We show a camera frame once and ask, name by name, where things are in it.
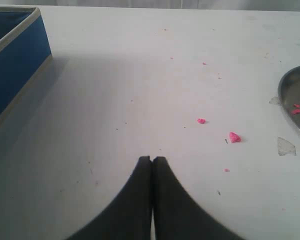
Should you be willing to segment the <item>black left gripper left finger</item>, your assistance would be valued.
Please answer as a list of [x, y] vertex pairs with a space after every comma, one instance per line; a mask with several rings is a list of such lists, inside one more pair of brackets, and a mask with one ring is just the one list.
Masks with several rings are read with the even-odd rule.
[[141, 156], [111, 203], [69, 240], [149, 240], [152, 225], [152, 161]]

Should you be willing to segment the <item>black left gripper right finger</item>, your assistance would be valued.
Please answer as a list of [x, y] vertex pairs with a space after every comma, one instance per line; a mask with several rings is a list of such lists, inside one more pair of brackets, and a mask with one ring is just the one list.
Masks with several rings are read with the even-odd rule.
[[238, 236], [204, 211], [182, 187], [163, 156], [152, 162], [157, 240], [236, 240]]

